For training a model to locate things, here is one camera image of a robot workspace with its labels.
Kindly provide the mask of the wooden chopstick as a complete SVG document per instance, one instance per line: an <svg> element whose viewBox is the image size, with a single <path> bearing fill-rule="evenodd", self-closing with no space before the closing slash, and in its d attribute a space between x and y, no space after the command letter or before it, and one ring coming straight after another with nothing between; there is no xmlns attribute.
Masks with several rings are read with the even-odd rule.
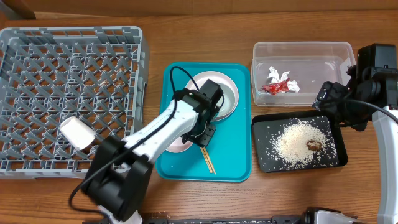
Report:
<svg viewBox="0 0 398 224"><path fill-rule="evenodd" d="M204 148L204 147L201 147L200 149L201 149L201 153L203 154L203 157L204 157L204 160L205 160L205 162L206 162L206 165L207 165L207 167L208 167L210 173L212 174L212 173L213 173L213 169L212 169L211 166L210 166L210 162L209 162L209 160L208 160L207 153L205 152L205 148Z"/></svg>
<svg viewBox="0 0 398 224"><path fill-rule="evenodd" d="M208 151L207 151L207 149L205 147L203 147L203 153L204 153L204 156L206 157L210 172L213 173L214 175L216 175L216 171L215 171L214 165L213 165L213 163L212 163L212 161L210 159L210 155L209 155L209 153L208 153Z"/></svg>

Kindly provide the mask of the pink plastic bowl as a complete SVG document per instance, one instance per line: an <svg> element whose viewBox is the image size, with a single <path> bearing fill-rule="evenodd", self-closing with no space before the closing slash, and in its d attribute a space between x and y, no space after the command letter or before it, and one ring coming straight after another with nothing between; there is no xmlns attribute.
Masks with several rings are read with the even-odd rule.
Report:
<svg viewBox="0 0 398 224"><path fill-rule="evenodd" d="M172 153L180 153L186 151L192 146L192 142L187 141L185 143L182 142L182 137L178 137L167 149L166 151Z"/></svg>

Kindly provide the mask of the white tissue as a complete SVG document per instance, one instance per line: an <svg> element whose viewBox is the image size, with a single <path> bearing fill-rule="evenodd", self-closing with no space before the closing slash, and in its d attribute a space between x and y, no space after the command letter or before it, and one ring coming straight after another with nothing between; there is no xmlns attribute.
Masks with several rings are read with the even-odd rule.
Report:
<svg viewBox="0 0 398 224"><path fill-rule="evenodd" d="M291 91L291 92L294 92L294 93L298 93L300 91L300 87L298 85L298 82L295 81L295 80L291 80L289 78L289 75L290 75L289 71L283 72L280 75L279 72L277 71L277 69L275 69L273 66L270 66L267 80L269 81L269 84L271 84L271 83L279 83L279 82L282 82L282 81L284 81L286 79L289 79L289 82L288 82L289 90L288 91Z"/></svg>

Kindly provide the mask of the grey bowl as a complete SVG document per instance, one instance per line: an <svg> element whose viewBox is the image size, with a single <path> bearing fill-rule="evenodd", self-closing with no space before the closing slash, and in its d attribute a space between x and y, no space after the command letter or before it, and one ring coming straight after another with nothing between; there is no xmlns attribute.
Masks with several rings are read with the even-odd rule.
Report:
<svg viewBox="0 0 398 224"><path fill-rule="evenodd" d="M230 116L235 110L239 98L239 93L235 85L231 83L219 83L219 85L223 91L223 97L216 104L220 107L220 110L213 119L214 121L219 121Z"/></svg>

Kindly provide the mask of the dark food scrap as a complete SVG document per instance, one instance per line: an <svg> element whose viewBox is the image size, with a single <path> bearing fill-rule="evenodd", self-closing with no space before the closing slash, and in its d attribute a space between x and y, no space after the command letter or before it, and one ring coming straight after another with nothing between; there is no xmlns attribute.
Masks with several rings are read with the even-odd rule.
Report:
<svg viewBox="0 0 398 224"><path fill-rule="evenodd" d="M308 150L310 151L320 151L322 149L322 143L320 141L316 141L316 140L309 140L306 143L306 146L308 148Z"/></svg>

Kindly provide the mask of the red foil sauce packet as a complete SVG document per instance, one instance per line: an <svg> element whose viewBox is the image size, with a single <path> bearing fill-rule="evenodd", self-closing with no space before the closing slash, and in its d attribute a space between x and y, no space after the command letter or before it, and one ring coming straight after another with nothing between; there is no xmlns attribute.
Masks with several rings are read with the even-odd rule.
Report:
<svg viewBox="0 0 398 224"><path fill-rule="evenodd" d="M288 82L289 82L289 79L286 79L279 83L266 84L266 85L262 86L262 90L267 93L270 93L272 95L276 95L281 92L286 92L289 90Z"/></svg>

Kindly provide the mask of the white paper cup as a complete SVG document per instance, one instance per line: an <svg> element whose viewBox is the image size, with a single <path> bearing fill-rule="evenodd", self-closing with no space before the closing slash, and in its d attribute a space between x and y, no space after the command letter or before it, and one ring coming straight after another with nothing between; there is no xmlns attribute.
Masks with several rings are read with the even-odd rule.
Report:
<svg viewBox="0 0 398 224"><path fill-rule="evenodd" d="M79 151L88 147L95 140L96 132L75 116L63 121L59 130L67 141Z"/></svg>

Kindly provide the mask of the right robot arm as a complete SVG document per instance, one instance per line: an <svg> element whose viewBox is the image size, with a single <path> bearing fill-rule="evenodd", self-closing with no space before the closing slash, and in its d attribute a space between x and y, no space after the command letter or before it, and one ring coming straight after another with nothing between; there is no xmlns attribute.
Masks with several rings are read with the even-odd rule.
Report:
<svg viewBox="0 0 398 224"><path fill-rule="evenodd" d="M397 69L348 69L346 86L324 82L313 102L316 110L334 116L341 127L364 131L372 122L376 131L381 169L378 223L397 223Z"/></svg>

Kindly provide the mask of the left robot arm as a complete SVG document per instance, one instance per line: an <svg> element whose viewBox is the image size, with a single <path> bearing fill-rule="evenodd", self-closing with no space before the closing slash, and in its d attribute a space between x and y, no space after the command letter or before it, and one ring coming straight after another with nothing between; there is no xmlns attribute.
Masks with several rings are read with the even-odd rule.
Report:
<svg viewBox="0 0 398 224"><path fill-rule="evenodd" d="M169 107L145 128L122 140L108 136L101 142L81 190L107 217L128 221L141 206L154 162L176 139L208 145L216 130L211 120L223 99L218 87L177 90Z"/></svg>

